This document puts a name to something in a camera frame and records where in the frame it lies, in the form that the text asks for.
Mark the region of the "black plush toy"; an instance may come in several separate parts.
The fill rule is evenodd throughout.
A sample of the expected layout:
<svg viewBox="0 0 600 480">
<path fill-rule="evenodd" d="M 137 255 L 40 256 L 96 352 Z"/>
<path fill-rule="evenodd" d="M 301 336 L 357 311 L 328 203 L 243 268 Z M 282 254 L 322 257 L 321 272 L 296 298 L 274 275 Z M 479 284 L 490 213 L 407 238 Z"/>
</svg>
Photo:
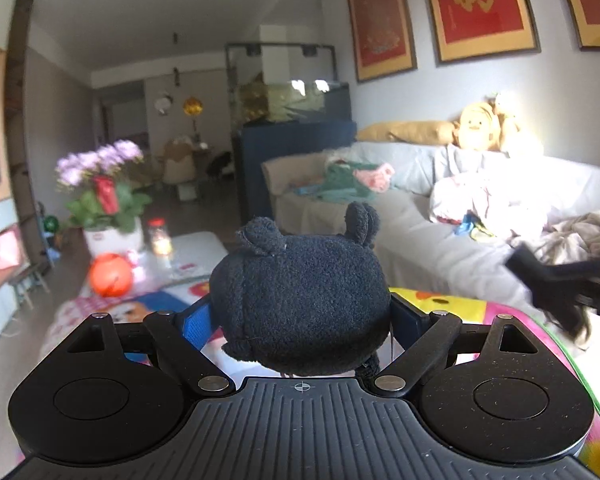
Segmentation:
<svg viewBox="0 0 600 480">
<path fill-rule="evenodd" d="M 212 271 L 210 296 L 224 352 L 284 375 L 379 370 L 390 330 L 390 292 L 373 251 L 377 211 L 354 202 L 338 235 L 286 235 L 270 218 L 237 234 Z"/>
</svg>

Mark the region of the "white low table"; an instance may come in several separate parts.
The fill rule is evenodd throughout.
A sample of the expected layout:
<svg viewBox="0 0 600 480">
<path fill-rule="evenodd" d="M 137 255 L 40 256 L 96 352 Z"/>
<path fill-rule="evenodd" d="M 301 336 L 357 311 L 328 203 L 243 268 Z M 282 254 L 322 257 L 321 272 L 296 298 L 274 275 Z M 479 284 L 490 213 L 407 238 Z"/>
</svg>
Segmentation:
<svg viewBox="0 0 600 480">
<path fill-rule="evenodd" d="M 227 255 L 222 242 L 211 232 L 195 232 L 171 238 L 172 252 L 156 255 L 147 242 L 133 260 L 134 284 L 163 288 L 206 278 Z"/>
</svg>

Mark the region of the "red lid plastic jar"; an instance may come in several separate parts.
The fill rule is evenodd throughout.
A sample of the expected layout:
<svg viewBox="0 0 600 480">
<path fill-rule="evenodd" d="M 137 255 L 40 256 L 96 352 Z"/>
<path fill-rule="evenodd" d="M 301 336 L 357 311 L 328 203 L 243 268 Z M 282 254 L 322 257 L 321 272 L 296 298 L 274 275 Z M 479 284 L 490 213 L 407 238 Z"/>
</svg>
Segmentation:
<svg viewBox="0 0 600 480">
<path fill-rule="evenodd" d="M 154 255 L 160 258 L 171 258 L 173 245 L 166 226 L 166 220 L 163 218 L 150 219 L 148 221 L 148 231 L 150 246 Z"/>
</svg>

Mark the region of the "yellow duck plush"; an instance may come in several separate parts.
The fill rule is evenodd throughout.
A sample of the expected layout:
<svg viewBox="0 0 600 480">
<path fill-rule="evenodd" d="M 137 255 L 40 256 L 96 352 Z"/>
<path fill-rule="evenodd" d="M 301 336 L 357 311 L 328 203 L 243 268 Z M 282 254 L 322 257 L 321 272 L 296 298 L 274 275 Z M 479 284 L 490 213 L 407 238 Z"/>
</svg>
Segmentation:
<svg viewBox="0 0 600 480">
<path fill-rule="evenodd" d="M 510 154 L 518 132 L 517 117 L 494 96 L 462 110 L 455 124 L 453 142 L 463 150 Z"/>
</svg>

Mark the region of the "yellow pillow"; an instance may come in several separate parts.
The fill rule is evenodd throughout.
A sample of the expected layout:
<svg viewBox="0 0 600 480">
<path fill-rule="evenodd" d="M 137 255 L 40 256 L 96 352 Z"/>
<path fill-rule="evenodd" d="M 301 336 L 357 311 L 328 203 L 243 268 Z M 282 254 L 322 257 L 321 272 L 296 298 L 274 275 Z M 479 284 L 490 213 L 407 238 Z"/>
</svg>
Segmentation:
<svg viewBox="0 0 600 480">
<path fill-rule="evenodd" d="M 356 134 L 358 142 L 448 145 L 454 141 L 455 122 L 423 120 L 422 122 L 376 122 Z"/>
</svg>

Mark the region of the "small wooden stool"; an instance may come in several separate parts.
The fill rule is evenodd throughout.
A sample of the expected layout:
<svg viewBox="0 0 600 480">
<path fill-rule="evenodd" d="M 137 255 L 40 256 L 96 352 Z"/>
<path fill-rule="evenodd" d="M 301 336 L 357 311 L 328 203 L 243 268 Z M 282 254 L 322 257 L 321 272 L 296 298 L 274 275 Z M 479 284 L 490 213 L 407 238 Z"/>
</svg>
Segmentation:
<svg viewBox="0 0 600 480">
<path fill-rule="evenodd" d="M 33 310 L 32 290 L 42 288 L 46 294 L 50 293 L 50 288 L 43 276 L 43 271 L 47 269 L 48 266 L 44 263 L 29 264 L 9 280 L 9 285 L 12 286 L 15 292 L 18 304 L 24 304 L 30 310 Z"/>
</svg>

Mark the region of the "white floral cloth pile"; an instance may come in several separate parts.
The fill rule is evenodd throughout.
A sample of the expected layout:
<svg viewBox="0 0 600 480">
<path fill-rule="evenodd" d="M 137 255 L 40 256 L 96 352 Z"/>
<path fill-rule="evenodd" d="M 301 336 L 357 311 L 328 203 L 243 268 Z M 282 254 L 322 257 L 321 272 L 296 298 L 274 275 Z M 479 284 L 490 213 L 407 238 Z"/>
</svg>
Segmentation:
<svg viewBox="0 0 600 480">
<path fill-rule="evenodd" d="M 460 224 L 469 214 L 491 235 L 539 235 L 546 225 L 546 189 L 540 178 L 512 168 L 462 172 L 439 180 L 429 199 L 432 222 Z"/>
</svg>

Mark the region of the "red framed wall picture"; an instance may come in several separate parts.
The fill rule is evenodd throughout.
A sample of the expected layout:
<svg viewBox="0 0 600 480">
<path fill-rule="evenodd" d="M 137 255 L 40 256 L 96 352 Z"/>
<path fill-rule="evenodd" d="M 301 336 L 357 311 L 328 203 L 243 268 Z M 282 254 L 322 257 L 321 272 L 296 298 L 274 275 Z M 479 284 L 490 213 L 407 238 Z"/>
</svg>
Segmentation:
<svg viewBox="0 0 600 480">
<path fill-rule="evenodd" d="M 416 70 L 407 0 L 348 0 L 348 8 L 359 82 Z"/>
</svg>

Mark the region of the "pink orchid potted plant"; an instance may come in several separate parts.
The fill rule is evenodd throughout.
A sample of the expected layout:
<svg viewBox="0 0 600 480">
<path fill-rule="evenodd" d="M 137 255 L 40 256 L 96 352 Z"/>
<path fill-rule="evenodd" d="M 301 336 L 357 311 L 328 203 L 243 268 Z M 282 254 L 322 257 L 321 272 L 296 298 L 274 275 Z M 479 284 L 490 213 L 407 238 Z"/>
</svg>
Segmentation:
<svg viewBox="0 0 600 480">
<path fill-rule="evenodd" d="M 58 186 L 74 194 L 66 203 L 69 224 L 82 230 L 91 256 L 141 252 L 142 220 L 151 198 L 134 190 L 129 170 L 144 161 L 140 147 L 117 140 L 94 151 L 70 153 L 56 162 Z"/>
</svg>

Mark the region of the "green clothes pile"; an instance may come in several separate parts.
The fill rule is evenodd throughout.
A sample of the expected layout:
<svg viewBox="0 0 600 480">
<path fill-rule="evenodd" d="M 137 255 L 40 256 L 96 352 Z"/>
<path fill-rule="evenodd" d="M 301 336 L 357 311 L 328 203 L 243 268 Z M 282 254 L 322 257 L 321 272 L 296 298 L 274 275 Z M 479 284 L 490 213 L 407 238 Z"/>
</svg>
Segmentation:
<svg viewBox="0 0 600 480">
<path fill-rule="evenodd" d="M 316 183 L 298 185 L 294 194 L 327 203 L 369 202 L 391 188 L 396 170 L 388 162 L 380 165 L 366 162 L 330 162 Z"/>
</svg>

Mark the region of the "grey covered sofa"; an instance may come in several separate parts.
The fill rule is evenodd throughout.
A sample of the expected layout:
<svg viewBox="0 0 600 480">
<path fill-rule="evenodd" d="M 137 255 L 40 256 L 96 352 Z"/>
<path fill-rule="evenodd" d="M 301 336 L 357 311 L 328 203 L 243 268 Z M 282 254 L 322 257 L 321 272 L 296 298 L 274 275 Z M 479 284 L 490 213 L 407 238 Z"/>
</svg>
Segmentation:
<svg viewBox="0 0 600 480">
<path fill-rule="evenodd" d="M 358 142 L 262 164 L 274 219 L 332 234 L 355 200 L 378 212 L 376 255 L 394 287 L 504 304 L 547 328 L 506 269 L 520 244 L 551 263 L 600 253 L 600 167 L 453 145 Z"/>
</svg>

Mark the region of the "glass aquarium tank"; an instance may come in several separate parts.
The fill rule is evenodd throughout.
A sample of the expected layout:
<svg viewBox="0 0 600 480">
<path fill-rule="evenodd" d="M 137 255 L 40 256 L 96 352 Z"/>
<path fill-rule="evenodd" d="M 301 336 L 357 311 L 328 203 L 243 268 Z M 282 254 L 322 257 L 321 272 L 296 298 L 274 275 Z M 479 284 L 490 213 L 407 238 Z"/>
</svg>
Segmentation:
<svg viewBox="0 0 600 480">
<path fill-rule="evenodd" d="M 224 49 L 230 123 L 331 122 L 351 119 L 349 85 L 330 44 L 233 42 Z"/>
</svg>

